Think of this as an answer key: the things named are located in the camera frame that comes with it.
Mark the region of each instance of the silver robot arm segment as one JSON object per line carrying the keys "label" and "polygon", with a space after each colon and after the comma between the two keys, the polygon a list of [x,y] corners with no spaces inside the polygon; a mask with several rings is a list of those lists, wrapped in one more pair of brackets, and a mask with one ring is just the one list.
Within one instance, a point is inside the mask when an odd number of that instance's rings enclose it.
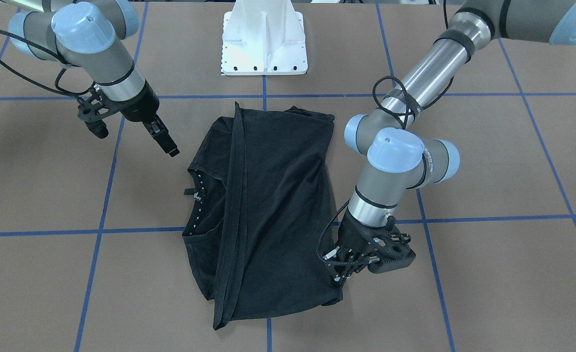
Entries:
{"label": "silver robot arm segment", "polygon": [[[449,28],[394,88],[383,109],[353,116],[344,129],[346,144],[367,161],[348,203],[335,248],[322,256],[341,284],[368,267],[379,273],[410,265],[411,237],[395,226],[394,210],[406,189],[450,178],[459,167],[455,146],[407,132],[457,71],[491,40],[509,38],[550,44],[576,44],[576,0],[469,0]],[[388,112],[407,116],[393,118]]]}
{"label": "silver robot arm segment", "polygon": [[[22,8],[9,23],[9,31],[56,53],[67,67],[82,67],[94,80],[91,98],[76,97],[78,117],[88,129],[105,138],[103,118],[116,112],[142,122],[165,153],[176,156],[177,145],[156,114],[160,102],[121,42],[138,30],[134,7],[126,0],[29,1],[9,0]],[[40,60],[57,61],[46,51],[13,39],[20,51]]]}

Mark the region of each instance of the black fabric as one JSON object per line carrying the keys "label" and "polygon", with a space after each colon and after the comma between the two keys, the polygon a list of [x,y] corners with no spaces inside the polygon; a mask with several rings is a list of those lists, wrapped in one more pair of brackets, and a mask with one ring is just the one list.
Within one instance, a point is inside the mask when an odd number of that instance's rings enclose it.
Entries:
{"label": "black fabric", "polygon": [[196,196],[183,238],[197,285],[214,299],[214,329],[342,299],[316,255],[332,216],[332,133],[329,114],[236,104],[205,136],[188,169]]}

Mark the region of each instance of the white bracket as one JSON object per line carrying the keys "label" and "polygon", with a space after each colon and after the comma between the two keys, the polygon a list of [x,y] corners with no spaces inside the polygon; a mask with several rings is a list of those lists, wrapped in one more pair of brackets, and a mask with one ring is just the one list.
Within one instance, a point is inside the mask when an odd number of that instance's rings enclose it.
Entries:
{"label": "white bracket", "polygon": [[223,18],[221,73],[307,72],[303,14],[290,0],[236,0]]}

